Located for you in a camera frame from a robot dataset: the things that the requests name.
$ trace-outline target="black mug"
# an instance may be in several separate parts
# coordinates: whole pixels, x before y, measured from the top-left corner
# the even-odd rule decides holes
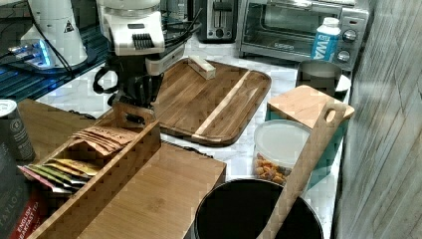
[[[299,63],[296,87],[307,85],[334,97],[341,74],[341,68],[334,63],[306,60]]]

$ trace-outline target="bottle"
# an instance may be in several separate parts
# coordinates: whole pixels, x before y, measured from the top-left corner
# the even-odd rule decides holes
[[[31,162],[35,159],[34,147],[22,122],[18,105],[12,100],[0,100],[0,132],[0,142],[7,144],[15,160]]]
[[[341,32],[338,24],[339,21],[336,18],[323,19],[322,25],[316,29],[311,59],[332,62]]]

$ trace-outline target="tea bag packet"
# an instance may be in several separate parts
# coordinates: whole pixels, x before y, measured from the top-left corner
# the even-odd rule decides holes
[[[136,133],[124,128],[91,126],[72,135],[69,146],[86,142],[96,151],[106,156],[124,148],[136,137]]]
[[[76,184],[78,184],[79,186],[87,184],[86,181],[78,180],[77,178],[72,177],[70,174],[67,174],[53,167],[48,167],[44,165],[34,165],[34,166],[50,175],[63,179],[64,181],[66,181],[68,184],[71,184],[72,186],[76,186]]]
[[[70,167],[74,170],[80,171],[90,177],[97,175],[97,173],[101,170],[101,168],[95,164],[84,162],[84,161],[77,161],[72,159],[58,159],[52,158],[54,162],[60,163],[64,166]]]
[[[44,163],[43,166],[50,167],[50,168],[56,168],[60,171],[63,171],[65,173],[69,174],[69,175],[72,175],[73,177],[78,178],[79,180],[83,180],[83,179],[88,180],[88,179],[91,178],[90,176],[84,174],[81,171],[74,170],[71,167],[67,167],[67,166],[62,165],[62,164],[55,162],[53,160],[47,161],[47,163]]]
[[[64,186],[65,188],[66,187],[71,187],[71,185],[69,185],[68,183],[66,183],[63,179],[57,178],[54,175],[50,175],[49,173],[40,170],[35,165],[29,164],[29,165],[26,165],[25,167],[28,168],[28,169],[30,169],[31,171],[37,173],[38,175],[46,178],[47,180],[50,180],[50,181],[52,181],[54,183],[58,183],[59,185]]]
[[[44,186],[49,187],[53,192],[55,193],[72,193],[71,190],[65,189],[63,187],[55,185],[55,183],[50,182],[48,179],[44,178],[43,176],[37,174],[30,168],[26,166],[18,166],[18,168],[22,171],[22,173],[25,175],[26,178],[28,178],[31,181],[37,180]]]

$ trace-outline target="wooden block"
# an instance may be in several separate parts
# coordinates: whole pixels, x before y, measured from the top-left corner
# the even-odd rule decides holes
[[[282,119],[295,120],[313,128],[323,106],[332,97],[309,86],[299,86],[268,101],[268,109]],[[354,108],[347,106],[344,118],[350,119]]]
[[[189,66],[195,70],[201,77],[205,80],[210,80],[215,78],[215,67],[209,64],[204,59],[198,56],[189,56],[188,59]]]

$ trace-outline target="wooden spatula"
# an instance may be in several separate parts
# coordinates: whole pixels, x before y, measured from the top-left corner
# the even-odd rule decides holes
[[[258,239],[274,239],[288,216],[293,204],[301,195],[320,156],[344,120],[346,105],[328,102],[323,107],[314,128],[296,162],[273,213]]]

